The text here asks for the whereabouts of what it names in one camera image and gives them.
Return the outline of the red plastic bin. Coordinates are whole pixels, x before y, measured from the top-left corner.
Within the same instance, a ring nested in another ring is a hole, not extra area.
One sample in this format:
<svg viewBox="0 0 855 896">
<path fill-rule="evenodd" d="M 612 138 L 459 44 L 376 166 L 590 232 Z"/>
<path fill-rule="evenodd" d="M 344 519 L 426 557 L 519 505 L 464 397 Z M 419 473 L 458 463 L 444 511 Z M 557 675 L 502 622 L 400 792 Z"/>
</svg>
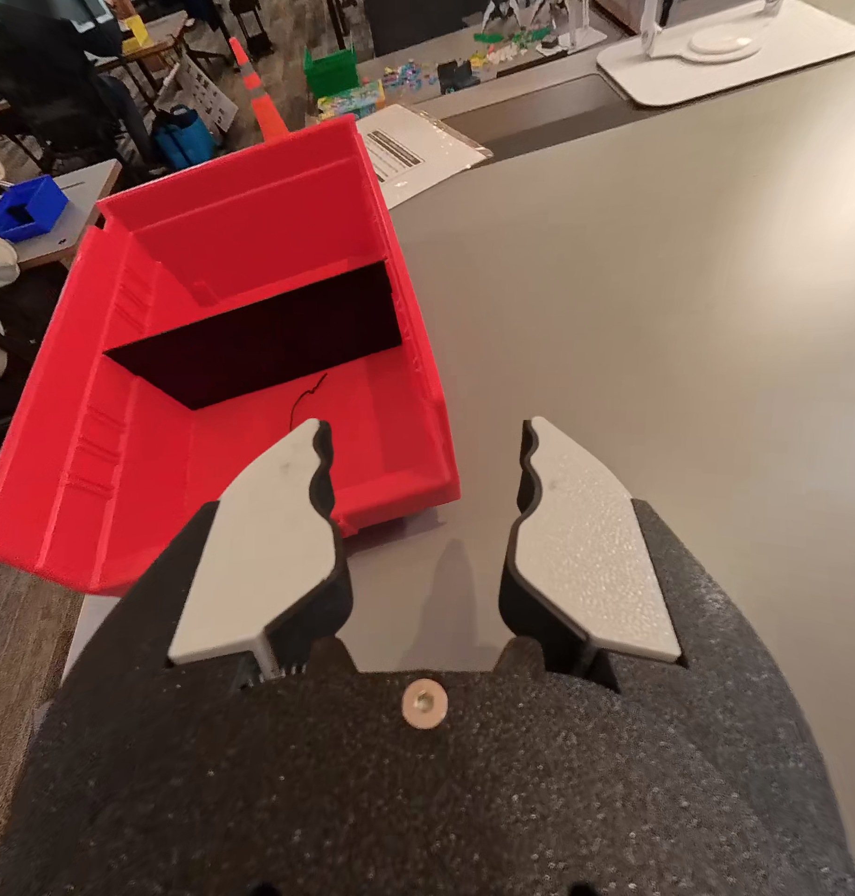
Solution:
<svg viewBox="0 0 855 896">
<path fill-rule="evenodd" d="M 444 391 L 353 118 L 101 201 L 0 450 L 0 563 L 124 594 L 205 503 L 309 418 L 344 536 L 456 501 Z M 402 343 L 191 410 L 107 350 L 384 261 Z"/>
</svg>

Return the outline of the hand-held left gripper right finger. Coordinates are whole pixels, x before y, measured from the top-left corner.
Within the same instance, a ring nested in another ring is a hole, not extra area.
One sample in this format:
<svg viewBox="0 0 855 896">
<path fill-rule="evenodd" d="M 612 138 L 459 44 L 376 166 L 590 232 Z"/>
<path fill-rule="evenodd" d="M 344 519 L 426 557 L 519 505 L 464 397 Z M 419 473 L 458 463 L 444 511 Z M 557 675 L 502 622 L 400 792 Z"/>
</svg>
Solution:
<svg viewBox="0 0 855 896">
<path fill-rule="evenodd" d="M 539 675 L 617 690 L 611 657 L 682 665 L 682 647 L 629 490 L 543 417 L 524 420 L 518 515 L 500 574 L 507 652 Z"/>
</svg>

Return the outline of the orange traffic cone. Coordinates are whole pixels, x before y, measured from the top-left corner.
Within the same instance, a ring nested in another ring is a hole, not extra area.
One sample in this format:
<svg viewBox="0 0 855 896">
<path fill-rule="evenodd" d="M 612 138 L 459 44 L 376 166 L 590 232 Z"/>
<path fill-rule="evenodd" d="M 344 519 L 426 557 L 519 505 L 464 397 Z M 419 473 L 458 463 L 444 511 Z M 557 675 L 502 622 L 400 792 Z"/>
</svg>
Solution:
<svg viewBox="0 0 855 896">
<path fill-rule="evenodd" d="M 254 69 L 242 44 L 237 38 L 231 37 L 229 39 L 229 46 L 239 65 L 243 84 L 249 95 L 251 106 L 254 110 L 254 117 L 261 130 L 264 141 L 273 142 L 289 136 L 289 130 L 286 123 L 279 114 L 271 97 L 266 92 L 264 83 L 259 73 Z"/>
</svg>

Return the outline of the green plastic bin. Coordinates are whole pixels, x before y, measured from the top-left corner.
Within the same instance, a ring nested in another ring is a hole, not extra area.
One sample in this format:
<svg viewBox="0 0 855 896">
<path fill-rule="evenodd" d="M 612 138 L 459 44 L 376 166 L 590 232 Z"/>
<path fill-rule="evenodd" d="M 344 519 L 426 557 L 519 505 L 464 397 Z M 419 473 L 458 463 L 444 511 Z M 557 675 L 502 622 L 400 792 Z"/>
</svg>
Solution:
<svg viewBox="0 0 855 896">
<path fill-rule="evenodd" d="M 304 48 L 303 69 L 309 91 L 315 99 L 333 97 L 359 86 L 354 46 L 314 58 Z"/>
</svg>

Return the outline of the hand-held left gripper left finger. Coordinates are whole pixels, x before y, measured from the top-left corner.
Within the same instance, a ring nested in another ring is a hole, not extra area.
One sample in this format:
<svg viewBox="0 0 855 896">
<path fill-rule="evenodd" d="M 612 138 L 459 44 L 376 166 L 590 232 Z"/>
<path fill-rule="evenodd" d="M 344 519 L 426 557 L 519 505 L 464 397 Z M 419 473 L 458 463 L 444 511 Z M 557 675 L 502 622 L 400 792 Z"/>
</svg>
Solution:
<svg viewBox="0 0 855 896">
<path fill-rule="evenodd" d="M 175 665 L 250 654 L 262 678 L 302 676 L 353 609 L 332 518 L 332 428 L 309 419 L 222 493 L 167 651 Z"/>
</svg>

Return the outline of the blue bag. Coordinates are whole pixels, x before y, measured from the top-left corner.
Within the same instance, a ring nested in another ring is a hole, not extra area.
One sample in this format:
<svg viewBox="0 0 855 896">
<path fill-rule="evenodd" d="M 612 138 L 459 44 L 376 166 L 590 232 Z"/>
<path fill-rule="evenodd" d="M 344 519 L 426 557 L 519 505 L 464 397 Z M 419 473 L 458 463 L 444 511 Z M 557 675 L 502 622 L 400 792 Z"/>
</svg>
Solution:
<svg viewBox="0 0 855 896">
<path fill-rule="evenodd" d="M 184 104 L 155 112 L 152 139 L 174 172 L 211 161 L 216 151 L 216 144 L 200 115 Z"/>
</svg>

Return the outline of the pile of colourful toy bricks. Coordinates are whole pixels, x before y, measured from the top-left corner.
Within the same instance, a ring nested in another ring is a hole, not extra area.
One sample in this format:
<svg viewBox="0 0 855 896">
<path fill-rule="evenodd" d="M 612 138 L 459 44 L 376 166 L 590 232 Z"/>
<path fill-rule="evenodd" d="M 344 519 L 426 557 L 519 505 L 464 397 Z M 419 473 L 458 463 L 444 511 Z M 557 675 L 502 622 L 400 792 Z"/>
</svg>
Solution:
<svg viewBox="0 0 855 896">
<path fill-rule="evenodd" d="M 456 51 L 435 50 L 400 63 L 383 64 L 381 81 L 384 91 L 393 96 L 417 95 L 428 90 L 441 95 L 436 76 L 439 63 L 470 59 L 473 72 L 480 78 L 478 85 L 481 85 L 493 80 L 502 70 L 513 68 L 515 63 L 528 61 L 527 57 L 533 50 L 535 50 L 534 42 L 523 44 L 511 39 L 489 43 L 475 42 L 472 47 Z"/>
</svg>

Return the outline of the white picture sign board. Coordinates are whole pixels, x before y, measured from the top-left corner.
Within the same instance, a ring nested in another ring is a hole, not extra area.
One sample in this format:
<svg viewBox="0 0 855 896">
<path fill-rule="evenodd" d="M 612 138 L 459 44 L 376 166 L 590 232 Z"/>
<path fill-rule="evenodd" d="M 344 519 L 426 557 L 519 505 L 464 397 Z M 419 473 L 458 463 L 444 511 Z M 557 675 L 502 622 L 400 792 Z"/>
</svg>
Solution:
<svg viewBox="0 0 855 896">
<path fill-rule="evenodd" d="M 195 111 L 217 142 L 229 133 L 238 111 L 234 101 L 187 55 L 170 69 L 154 102 L 155 109 L 163 112 L 175 106 Z"/>
</svg>

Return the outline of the laminated paper sheet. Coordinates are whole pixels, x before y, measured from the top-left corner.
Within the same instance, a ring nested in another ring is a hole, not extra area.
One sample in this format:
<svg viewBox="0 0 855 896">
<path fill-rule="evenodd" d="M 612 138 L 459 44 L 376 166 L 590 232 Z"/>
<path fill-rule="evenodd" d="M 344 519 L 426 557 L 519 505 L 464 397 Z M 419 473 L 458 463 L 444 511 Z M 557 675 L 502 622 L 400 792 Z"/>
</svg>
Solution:
<svg viewBox="0 0 855 896">
<path fill-rule="evenodd" d="M 356 129 L 389 210 L 494 157 L 444 122 L 399 104 L 359 119 Z"/>
</svg>

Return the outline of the blue plastic bin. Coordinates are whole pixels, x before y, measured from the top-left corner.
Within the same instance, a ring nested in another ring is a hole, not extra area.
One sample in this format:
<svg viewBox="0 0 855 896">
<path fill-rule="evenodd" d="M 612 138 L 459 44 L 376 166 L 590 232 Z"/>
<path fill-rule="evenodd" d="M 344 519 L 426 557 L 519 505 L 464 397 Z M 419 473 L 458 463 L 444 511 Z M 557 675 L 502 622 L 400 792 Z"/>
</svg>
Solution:
<svg viewBox="0 0 855 896">
<path fill-rule="evenodd" d="M 0 196 L 0 238 L 19 243 L 46 235 L 67 204 L 67 196 L 50 175 L 9 187 Z"/>
</svg>

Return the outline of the black office chair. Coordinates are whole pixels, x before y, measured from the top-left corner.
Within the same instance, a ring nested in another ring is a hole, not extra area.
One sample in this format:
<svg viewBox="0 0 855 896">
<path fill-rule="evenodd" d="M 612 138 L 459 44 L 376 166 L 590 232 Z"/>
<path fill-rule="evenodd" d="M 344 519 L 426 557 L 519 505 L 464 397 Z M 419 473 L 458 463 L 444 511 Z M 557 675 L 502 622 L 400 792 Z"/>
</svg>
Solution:
<svg viewBox="0 0 855 896">
<path fill-rule="evenodd" d="M 46 46 L 20 38 L 0 14 L 0 134 L 43 174 L 71 162 L 117 160 L 124 128 L 107 84 L 87 63 L 63 63 Z"/>
</svg>

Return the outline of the colourful toy brick box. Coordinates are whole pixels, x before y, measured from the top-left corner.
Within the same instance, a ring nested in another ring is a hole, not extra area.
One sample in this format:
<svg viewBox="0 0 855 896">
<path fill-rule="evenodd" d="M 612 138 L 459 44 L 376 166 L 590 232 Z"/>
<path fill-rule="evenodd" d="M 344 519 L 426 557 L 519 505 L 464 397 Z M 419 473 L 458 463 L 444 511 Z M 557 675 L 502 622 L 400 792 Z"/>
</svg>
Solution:
<svg viewBox="0 0 855 896">
<path fill-rule="evenodd" d="M 332 96 L 319 98 L 316 102 L 317 120 L 324 122 L 345 115 L 361 119 L 384 108 L 385 103 L 386 96 L 382 81 L 368 82 L 340 91 Z"/>
</svg>

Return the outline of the black bin divider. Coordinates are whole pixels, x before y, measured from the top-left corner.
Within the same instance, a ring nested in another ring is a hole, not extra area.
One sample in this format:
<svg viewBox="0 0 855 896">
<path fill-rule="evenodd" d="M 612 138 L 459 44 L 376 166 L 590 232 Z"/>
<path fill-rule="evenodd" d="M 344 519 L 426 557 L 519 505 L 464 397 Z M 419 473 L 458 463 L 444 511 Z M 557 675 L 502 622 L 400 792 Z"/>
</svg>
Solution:
<svg viewBox="0 0 855 896">
<path fill-rule="evenodd" d="M 187 409 L 399 347 L 386 263 L 337 274 L 107 350 Z"/>
</svg>

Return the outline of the white robot model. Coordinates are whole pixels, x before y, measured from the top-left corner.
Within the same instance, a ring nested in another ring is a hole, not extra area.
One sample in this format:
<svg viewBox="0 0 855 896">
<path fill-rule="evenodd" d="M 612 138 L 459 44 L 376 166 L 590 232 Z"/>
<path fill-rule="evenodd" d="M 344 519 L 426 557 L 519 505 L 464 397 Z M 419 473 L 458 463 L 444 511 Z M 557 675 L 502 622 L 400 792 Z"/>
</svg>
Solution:
<svg viewBox="0 0 855 896">
<path fill-rule="evenodd" d="M 489 1 L 473 38 L 495 46 L 503 42 L 518 50 L 591 49 L 607 36 L 590 21 L 589 1 Z"/>
</svg>

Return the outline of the grey side table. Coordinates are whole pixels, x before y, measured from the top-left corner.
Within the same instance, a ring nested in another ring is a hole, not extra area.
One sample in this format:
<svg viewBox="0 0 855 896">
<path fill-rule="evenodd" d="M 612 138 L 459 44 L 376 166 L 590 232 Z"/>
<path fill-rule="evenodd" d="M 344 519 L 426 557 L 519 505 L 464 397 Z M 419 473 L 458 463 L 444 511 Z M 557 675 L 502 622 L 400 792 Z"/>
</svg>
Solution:
<svg viewBox="0 0 855 896">
<path fill-rule="evenodd" d="M 13 244 L 21 271 L 51 263 L 70 267 L 85 232 L 97 223 L 97 203 L 110 195 L 122 168 L 111 159 L 54 178 L 68 204 L 49 233 Z"/>
</svg>

